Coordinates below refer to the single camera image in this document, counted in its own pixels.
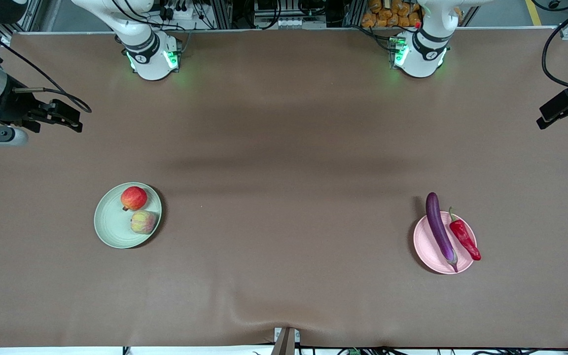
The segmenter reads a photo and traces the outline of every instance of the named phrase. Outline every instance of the plate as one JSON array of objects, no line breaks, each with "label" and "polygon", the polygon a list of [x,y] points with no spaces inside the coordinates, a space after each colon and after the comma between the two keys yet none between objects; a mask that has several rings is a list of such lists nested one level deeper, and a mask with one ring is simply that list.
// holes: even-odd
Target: plate
[{"label": "plate", "polygon": [[[451,240],[451,245],[453,245],[455,254],[457,254],[457,271],[465,271],[467,268],[473,265],[473,258],[470,257],[470,253],[460,244],[460,241],[457,240],[457,238],[449,228],[449,224],[451,224],[451,215],[445,211],[442,211],[440,213],[442,215],[442,222],[444,223],[444,227],[446,227],[446,234],[448,234],[448,238],[449,240]],[[470,235],[470,238],[473,240],[476,246],[477,242],[475,239],[475,233],[465,220],[464,223],[466,224],[466,229],[468,231],[468,234]],[[431,227],[428,224],[426,215],[423,216],[415,226],[415,230],[413,231],[413,244],[415,245],[415,251],[417,252],[418,256],[428,267],[442,274],[456,273],[453,270],[453,267],[449,265],[449,263],[442,255],[442,251],[435,241],[435,237],[433,236]]]},{"label": "plate", "polygon": [[[125,189],[131,186],[138,186],[148,195],[146,205],[140,210],[153,212],[157,216],[155,228],[150,234],[137,234],[131,230],[131,217],[134,211],[124,211],[120,197]],[[109,247],[126,249],[136,247],[144,243],[152,236],[159,221],[162,218],[162,201],[156,191],[146,184],[140,182],[127,182],[121,184],[104,195],[95,209],[93,216],[93,227],[95,232],[104,244]]]}]

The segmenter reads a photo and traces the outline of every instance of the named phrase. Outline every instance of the eggplant stem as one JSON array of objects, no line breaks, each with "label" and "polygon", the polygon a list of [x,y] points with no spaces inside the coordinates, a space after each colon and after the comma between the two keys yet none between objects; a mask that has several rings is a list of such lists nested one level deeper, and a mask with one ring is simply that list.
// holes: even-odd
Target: eggplant stem
[{"label": "eggplant stem", "polygon": [[455,252],[455,250],[453,250],[453,260],[446,260],[446,261],[451,265],[451,267],[453,267],[453,270],[456,273],[459,272],[457,270],[457,252]]},{"label": "eggplant stem", "polygon": [[448,214],[451,215],[451,222],[455,222],[457,220],[457,217],[453,216],[453,212],[451,211],[453,211],[453,206],[450,206],[448,208]]}]

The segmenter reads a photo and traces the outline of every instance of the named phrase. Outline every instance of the green led light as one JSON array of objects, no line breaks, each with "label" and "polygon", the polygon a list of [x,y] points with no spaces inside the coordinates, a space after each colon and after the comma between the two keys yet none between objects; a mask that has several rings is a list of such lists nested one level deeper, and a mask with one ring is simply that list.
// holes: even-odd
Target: green led light
[{"label": "green led light", "polygon": [[126,52],[126,58],[128,58],[128,61],[131,62],[131,68],[135,70],[135,63],[133,63],[133,58],[131,58],[131,54],[129,54],[129,52]]},{"label": "green led light", "polygon": [[166,61],[168,62],[168,65],[171,68],[176,68],[177,67],[177,55],[174,53],[168,53],[164,50],[164,57],[166,59]]},{"label": "green led light", "polygon": [[403,65],[404,59],[406,59],[407,54],[409,54],[409,46],[403,45],[403,47],[400,49],[400,52],[396,54],[396,60],[394,61],[394,63],[398,66]]},{"label": "green led light", "polygon": [[444,54],[446,54],[446,48],[444,49],[444,51],[442,52],[442,54],[440,54],[440,61],[437,62],[437,66],[439,67],[440,65],[442,65],[442,63],[444,63]]}]

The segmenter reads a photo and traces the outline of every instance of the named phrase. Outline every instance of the light green plate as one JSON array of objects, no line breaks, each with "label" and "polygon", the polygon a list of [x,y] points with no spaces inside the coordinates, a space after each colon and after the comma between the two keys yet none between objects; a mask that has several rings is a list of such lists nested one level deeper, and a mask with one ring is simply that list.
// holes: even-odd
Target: light green plate
[{"label": "light green plate", "polygon": [[[131,186],[138,186],[146,191],[148,201],[141,209],[153,212],[157,216],[155,229],[150,234],[137,234],[131,231],[131,217],[134,211],[124,211],[122,209],[120,197],[124,190]],[[162,201],[155,190],[140,182],[127,182],[114,187],[100,200],[93,216],[93,226],[96,234],[98,234],[98,237],[104,244],[113,248],[125,249],[144,243],[155,233],[161,218]]]}]

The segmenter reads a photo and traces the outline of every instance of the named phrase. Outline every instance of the yellow floor line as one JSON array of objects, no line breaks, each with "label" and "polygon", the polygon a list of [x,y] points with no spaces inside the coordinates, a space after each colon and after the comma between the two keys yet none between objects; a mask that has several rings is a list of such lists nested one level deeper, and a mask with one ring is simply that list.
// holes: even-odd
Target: yellow floor line
[{"label": "yellow floor line", "polygon": [[532,24],[534,24],[534,26],[543,25],[540,22],[540,18],[538,17],[538,11],[536,10],[536,5],[534,5],[532,0],[525,0],[525,4],[527,5],[527,10],[530,12],[530,17],[532,18]]}]

